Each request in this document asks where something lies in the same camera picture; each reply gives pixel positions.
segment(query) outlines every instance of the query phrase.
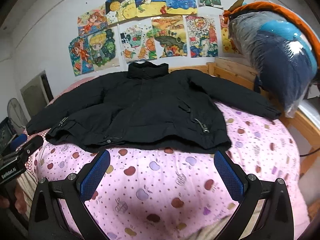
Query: pink bedsheet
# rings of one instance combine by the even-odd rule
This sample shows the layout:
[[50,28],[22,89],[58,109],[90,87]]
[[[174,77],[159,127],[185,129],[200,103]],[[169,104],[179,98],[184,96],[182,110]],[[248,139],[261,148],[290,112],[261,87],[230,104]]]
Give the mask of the pink bedsheet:
[[[267,121],[217,103],[227,123],[233,162],[259,179],[281,177],[288,187],[295,223],[295,239],[309,223],[298,188],[299,152],[279,121]],[[109,149],[111,166],[95,194],[85,204],[110,239],[178,239],[211,225],[237,207],[208,154],[161,149]],[[28,168],[38,177],[64,179],[77,173],[94,154],[72,144],[45,141]],[[64,201],[70,227],[79,232]]]

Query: jacket pocket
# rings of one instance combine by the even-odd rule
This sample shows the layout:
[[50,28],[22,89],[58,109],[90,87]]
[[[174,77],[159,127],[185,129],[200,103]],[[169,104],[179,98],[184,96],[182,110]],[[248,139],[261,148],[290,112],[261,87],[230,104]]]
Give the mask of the jacket pocket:
[[191,107],[188,104],[183,102],[183,104],[179,104],[179,108],[189,113],[191,122],[199,125],[204,133],[210,133],[208,126],[205,123],[200,121],[201,118],[199,118],[194,114],[194,112],[192,111]]

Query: bed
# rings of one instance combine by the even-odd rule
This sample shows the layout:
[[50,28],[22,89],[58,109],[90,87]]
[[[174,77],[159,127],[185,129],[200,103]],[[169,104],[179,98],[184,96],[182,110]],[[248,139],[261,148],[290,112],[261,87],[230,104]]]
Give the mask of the bed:
[[[169,72],[190,68],[253,88],[249,79],[216,63],[173,68]],[[73,84],[63,93],[90,79]],[[216,104],[223,112],[233,143],[227,151],[229,157],[246,173],[254,173],[259,179],[274,181],[281,177],[286,181],[297,239],[309,218],[298,188],[299,152],[285,126],[295,126],[314,147],[320,141],[320,132],[301,112],[293,119],[281,117],[282,124],[279,120],[268,121],[219,102]],[[237,207],[215,170],[212,155],[170,148],[154,151],[112,148],[109,152],[111,165],[86,205],[110,239],[139,235],[151,239],[155,234],[162,234],[162,239],[213,239]],[[45,176],[58,180],[78,172],[94,156],[75,145],[54,146],[45,141],[26,166],[28,174],[36,179]],[[305,172],[308,165],[301,169]],[[71,229],[79,233],[63,201],[61,206]]]

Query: blue object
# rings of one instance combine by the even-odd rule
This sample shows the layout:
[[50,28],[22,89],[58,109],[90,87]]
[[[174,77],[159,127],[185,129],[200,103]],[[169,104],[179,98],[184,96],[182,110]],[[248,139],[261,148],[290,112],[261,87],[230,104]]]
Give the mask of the blue object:
[[285,109],[297,101],[314,77],[310,58],[305,49],[297,54],[288,53],[292,41],[275,33],[259,30],[255,38],[259,42],[252,57],[261,67],[259,80],[262,87],[278,96]]
[[19,135],[10,143],[10,150],[14,152],[21,144],[23,144],[28,137],[25,134]]
[[244,198],[244,185],[221,152],[218,151],[214,154],[213,162],[231,198],[234,201],[242,201]]
[[303,49],[309,56],[311,66],[312,66],[312,74],[316,75],[317,72],[317,61],[315,56],[313,55],[310,46],[302,39],[302,32],[292,23],[272,20],[266,22],[264,25],[260,27],[261,31],[271,32],[280,37],[285,38],[288,41],[298,41],[302,45]]
[[110,153],[105,150],[80,186],[80,199],[82,202],[91,199],[109,165]]

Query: wooden bed frame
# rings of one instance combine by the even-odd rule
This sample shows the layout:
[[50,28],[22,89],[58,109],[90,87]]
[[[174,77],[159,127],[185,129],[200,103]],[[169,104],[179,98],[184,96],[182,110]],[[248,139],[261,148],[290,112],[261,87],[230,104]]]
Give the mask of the wooden bed frame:
[[[210,62],[207,63],[207,65],[170,68],[169,72],[180,69],[197,69],[209,75],[230,80],[251,90],[253,90],[253,81],[256,75],[256,71],[251,67],[221,58],[215,58],[215,63]],[[262,90],[261,94],[267,97],[276,106],[279,106],[279,103],[272,98],[268,92]],[[294,118],[286,118],[284,114],[282,114],[279,120],[286,127],[290,125],[295,127],[301,135],[306,138],[311,145],[310,152],[315,151],[320,147],[320,130],[300,110],[296,112]],[[307,156],[302,161],[300,164],[300,177],[308,171],[318,156],[320,156],[320,151]]]

